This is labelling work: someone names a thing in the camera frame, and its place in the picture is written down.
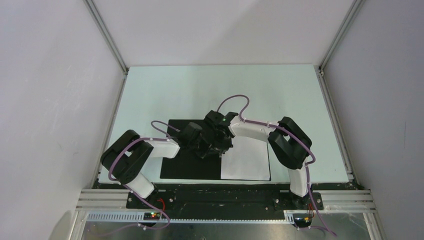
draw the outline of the gray floor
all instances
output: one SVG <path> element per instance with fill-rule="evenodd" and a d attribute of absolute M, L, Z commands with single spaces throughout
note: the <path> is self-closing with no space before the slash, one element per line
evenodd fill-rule
<path fill-rule="evenodd" d="M 362 213 L 335 213 L 324 215 L 324 220 L 338 234 L 337 239 L 370 240 Z M 208 224 L 175 223 L 162 230 L 130 227 L 110 236 L 96 237 L 91 231 L 103 234 L 127 225 L 122 222 L 88 222 L 83 240 L 332 240 L 329 233 L 311 229 L 297 231 L 290 224 Z M 318 218 L 312 225 L 322 226 Z"/>

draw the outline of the metal beam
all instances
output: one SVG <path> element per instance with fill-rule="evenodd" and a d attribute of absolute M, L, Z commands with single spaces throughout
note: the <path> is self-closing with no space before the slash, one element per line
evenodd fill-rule
<path fill-rule="evenodd" d="M 104 41 L 106 42 L 107 46 L 112 52 L 113 57 L 116 59 L 117 63 L 119 64 L 119 67 L 121 68 L 123 74 L 126 75 L 128 73 L 128 67 L 125 64 L 124 59 L 122 58 L 120 52 L 118 51 L 118 47 L 115 44 L 114 40 L 112 39 L 112 36 L 109 33 L 109 30 L 106 27 L 106 24 L 103 21 L 102 16 L 100 15 L 100 12 L 97 9 L 95 3 L 93 2 L 93 0 L 84 0 L 84 3 L 87 6 L 87 9 L 89 13 L 91 14 L 93 20 L 95 21 L 95 24 L 100 30 L 100 33 L 104 38 Z"/>
<path fill-rule="evenodd" d="M 337 31 L 337 34 L 335 35 L 333 41 L 331 42 L 331 45 L 330 45 L 329 49 L 327 50 L 327 53 L 325 54 L 324 59 L 322 60 L 321 64 L 319 65 L 320 70 L 323 70 L 323 69 L 326 68 L 327 63 L 329 62 L 331 56 L 333 55 L 336 48 L 339 46 L 343 37 L 348 32 L 349 28 L 351 27 L 355 17 L 358 15 L 358 12 L 361 9 L 364 2 L 365 2 L 365 0 L 354 0 L 353 1 L 352 5 L 349 8 L 349 11 L 347 12 L 346 16 L 343 19 L 343 22 L 342 22 L 340 28 Z"/>

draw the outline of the white table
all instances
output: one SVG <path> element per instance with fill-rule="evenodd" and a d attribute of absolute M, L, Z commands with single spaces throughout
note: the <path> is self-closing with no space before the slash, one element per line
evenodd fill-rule
<path fill-rule="evenodd" d="M 348 182 L 315 69 L 309 64 L 133 66 L 109 146 L 128 129 L 141 136 L 163 137 L 151 127 L 151 121 L 203 119 L 209 110 L 216 110 L 222 100 L 234 94 L 250 98 L 244 117 L 266 122 L 287 116 L 302 128 L 312 140 L 311 150 L 316 156 L 316 163 L 310 165 L 313 183 Z M 239 112 L 245 102 L 244 98 L 233 98 L 220 112 Z M 287 169 L 268 149 L 271 181 L 160 179 L 161 158 L 149 158 L 141 172 L 153 183 L 289 183 Z M 116 183 L 107 175 L 108 170 L 102 167 L 99 183 Z"/>

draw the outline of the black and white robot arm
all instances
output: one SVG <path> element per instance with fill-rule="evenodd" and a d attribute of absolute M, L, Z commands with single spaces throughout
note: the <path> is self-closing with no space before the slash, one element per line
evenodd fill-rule
<path fill-rule="evenodd" d="M 142 198 L 148 197 L 155 189 L 154 185 L 141 174 L 141 169 L 149 157 L 174 158 L 181 149 L 193 151 L 200 158 L 212 154 L 224 154 L 231 148 L 234 137 L 247 137 L 269 143 L 281 164 L 288 168 L 290 191 L 303 198 L 308 193 L 305 159 L 308 153 L 295 140 L 271 125 L 284 127 L 299 138 L 308 148 L 311 140 L 289 117 L 278 122 L 269 122 L 268 126 L 249 123 L 236 117 L 238 114 L 229 112 L 222 115 L 211 110 L 204 122 L 208 129 L 191 122 L 185 129 L 171 139 L 143 138 L 133 130 L 126 131 L 101 156 L 101 163 L 122 185 L 127 185 Z M 209 131 L 213 134 L 202 134 Z M 121 152 L 130 144 L 127 152 Z"/>

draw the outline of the white wall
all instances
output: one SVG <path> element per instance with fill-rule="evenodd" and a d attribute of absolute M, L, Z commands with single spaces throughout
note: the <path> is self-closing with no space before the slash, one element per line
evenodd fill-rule
<path fill-rule="evenodd" d="M 424 1 L 368 0 L 325 69 L 389 239 L 424 239 Z"/>
<path fill-rule="evenodd" d="M 353 0 L 96 0 L 128 66 L 320 64 Z"/>
<path fill-rule="evenodd" d="M 91 180 L 122 81 L 82 0 L 0 3 L 0 239 L 47 239 Z"/>

